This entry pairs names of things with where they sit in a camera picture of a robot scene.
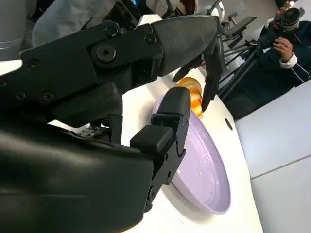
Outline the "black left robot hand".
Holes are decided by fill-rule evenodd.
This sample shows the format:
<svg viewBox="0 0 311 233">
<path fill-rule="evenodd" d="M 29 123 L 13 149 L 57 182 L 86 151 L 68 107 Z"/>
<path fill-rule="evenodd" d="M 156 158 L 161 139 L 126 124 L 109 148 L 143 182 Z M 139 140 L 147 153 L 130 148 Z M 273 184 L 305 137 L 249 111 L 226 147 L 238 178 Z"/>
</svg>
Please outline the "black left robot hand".
<svg viewBox="0 0 311 233">
<path fill-rule="evenodd" d="M 221 37 L 222 34 L 223 29 L 221 25 L 218 25 L 217 34 L 214 36 L 209 46 L 199 56 L 182 66 L 173 78 L 173 82 L 178 82 L 184 78 L 190 70 L 205 65 L 206 84 L 203 90 L 201 102 L 203 112 L 207 109 L 209 103 L 214 99 L 218 91 L 219 80 L 225 69 L 224 49 Z"/>
</svg>

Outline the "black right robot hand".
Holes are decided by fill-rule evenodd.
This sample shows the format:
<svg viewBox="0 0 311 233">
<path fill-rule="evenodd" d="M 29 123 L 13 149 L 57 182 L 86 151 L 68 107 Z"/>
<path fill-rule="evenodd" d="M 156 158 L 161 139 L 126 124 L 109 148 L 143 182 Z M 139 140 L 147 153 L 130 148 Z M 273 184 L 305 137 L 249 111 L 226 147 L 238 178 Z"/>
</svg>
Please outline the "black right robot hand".
<svg viewBox="0 0 311 233">
<path fill-rule="evenodd" d="M 116 233 L 143 219 L 182 162 L 190 92 L 171 88 L 121 144 L 122 96 L 213 52 L 219 20 L 122 33 L 105 21 L 21 54 L 0 78 L 0 230 Z"/>
</svg>

